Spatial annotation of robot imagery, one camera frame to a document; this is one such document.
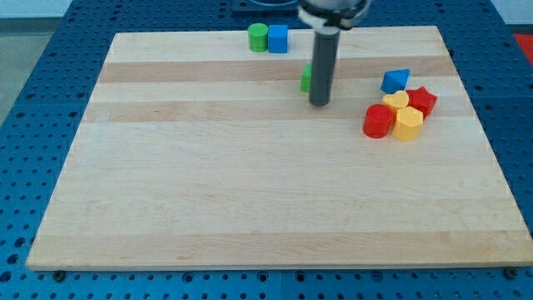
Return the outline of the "silver white robot wrist flange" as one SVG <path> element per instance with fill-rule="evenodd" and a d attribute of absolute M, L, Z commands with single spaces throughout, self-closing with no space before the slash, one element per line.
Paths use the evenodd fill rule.
<path fill-rule="evenodd" d="M 351 30 L 368 14 L 371 0 L 300 0 L 298 17 L 314 30 Z"/>

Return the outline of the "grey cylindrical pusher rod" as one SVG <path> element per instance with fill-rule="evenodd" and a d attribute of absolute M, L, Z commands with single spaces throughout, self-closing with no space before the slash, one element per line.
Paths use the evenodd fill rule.
<path fill-rule="evenodd" d="M 315 107 L 330 102 L 339 37 L 339 29 L 323 28 L 314 32 L 309 102 Z"/>

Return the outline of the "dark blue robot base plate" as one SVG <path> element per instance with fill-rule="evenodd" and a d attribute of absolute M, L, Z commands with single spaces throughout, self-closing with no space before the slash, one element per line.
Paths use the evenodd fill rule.
<path fill-rule="evenodd" d="M 290 17 L 297 14 L 298 0 L 231 0 L 231 12 L 239 17 Z"/>

